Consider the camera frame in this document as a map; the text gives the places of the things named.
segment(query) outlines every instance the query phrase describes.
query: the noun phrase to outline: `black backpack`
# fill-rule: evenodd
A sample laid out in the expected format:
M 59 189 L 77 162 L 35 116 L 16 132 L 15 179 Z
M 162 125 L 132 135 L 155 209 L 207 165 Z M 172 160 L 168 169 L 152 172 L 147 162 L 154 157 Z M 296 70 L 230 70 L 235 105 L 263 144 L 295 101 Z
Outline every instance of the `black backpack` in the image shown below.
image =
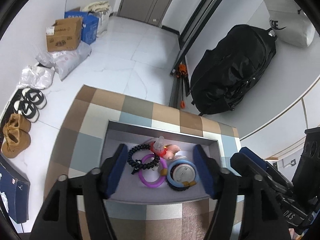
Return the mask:
M 276 54 L 270 30 L 236 25 L 215 49 L 204 53 L 190 81 L 199 115 L 233 111 L 258 82 Z

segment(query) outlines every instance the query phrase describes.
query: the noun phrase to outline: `white cabinet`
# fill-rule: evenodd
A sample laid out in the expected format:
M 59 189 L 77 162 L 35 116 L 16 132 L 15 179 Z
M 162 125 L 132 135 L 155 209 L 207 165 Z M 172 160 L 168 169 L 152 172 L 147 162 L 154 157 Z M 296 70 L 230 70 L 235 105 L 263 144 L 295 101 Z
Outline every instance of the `white cabinet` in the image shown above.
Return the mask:
M 320 125 L 320 82 L 303 97 L 306 107 L 308 128 Z
M 262 130 L 243 139 L 241 146 L 248 147 L 265 159 L 301 140 L 305 136 L 306 128 L 302 102 L 299 101 Z

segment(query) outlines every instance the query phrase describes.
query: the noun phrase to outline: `transparent cap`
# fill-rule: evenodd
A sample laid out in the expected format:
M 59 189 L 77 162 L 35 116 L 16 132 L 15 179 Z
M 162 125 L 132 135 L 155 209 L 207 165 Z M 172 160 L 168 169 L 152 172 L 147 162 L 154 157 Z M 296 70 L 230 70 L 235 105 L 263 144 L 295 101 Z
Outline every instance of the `transparent cap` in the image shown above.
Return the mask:
M 153 145 L 155 153 L 162 153 L 164 151 L 164 137 L 160 136 Z

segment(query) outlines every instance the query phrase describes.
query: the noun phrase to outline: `black and white sandal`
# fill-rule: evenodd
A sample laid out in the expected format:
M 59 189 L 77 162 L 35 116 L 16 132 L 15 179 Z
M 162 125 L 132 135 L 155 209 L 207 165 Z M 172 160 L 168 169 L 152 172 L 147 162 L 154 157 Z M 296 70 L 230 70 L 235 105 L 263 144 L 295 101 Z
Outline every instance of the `black and white sandal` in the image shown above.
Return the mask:
M 44 94 L 38 89 L 25 88 L 22 90 L 22 98 L 25 101 L 32 102 L 39 109 L 44 108 L 47 104 Z
M 35 122 L 39 118 L 39 111 L 36 106 L 25 100 L 15 101 L 13 104 L 13 110 L 16 114 L 21 114 L 23 117 L 27 118 L 30 122 Z

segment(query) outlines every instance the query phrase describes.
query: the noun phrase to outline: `blue ring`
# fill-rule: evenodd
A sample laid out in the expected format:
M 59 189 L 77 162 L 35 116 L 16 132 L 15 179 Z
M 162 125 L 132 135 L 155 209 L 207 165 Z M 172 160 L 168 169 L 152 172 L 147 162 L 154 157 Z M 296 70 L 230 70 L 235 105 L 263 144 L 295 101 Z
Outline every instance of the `blue ring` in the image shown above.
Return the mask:
M 172 184 L 173 186 L 175 186 L 175 187 L 185 187 L 181 182 L 174 181 L 171 178 L 171 175 L 170 175 L 170 171 L 173 168 L 173 166 L 178 165 L 178 164 L 182 164 L 182 163 L 189 164 L 195 170 L 196 177 L 195 177 L 194 181 L 196 183 L 198 183 L 199 182 L 199 175 L 198 175 L 198 171 L 197 171 L 197 168 L 196 168 L 195 164 L 192 163 L 191 161 L 183 160 L 183 159 L 182 160 L 175 160 L 175 161 L 173 161 L 172 163 L 170 163 L 168 165 L 168 172 L 167 172 L 167 180 L 168 180 L 168 182 L 170 184 Z

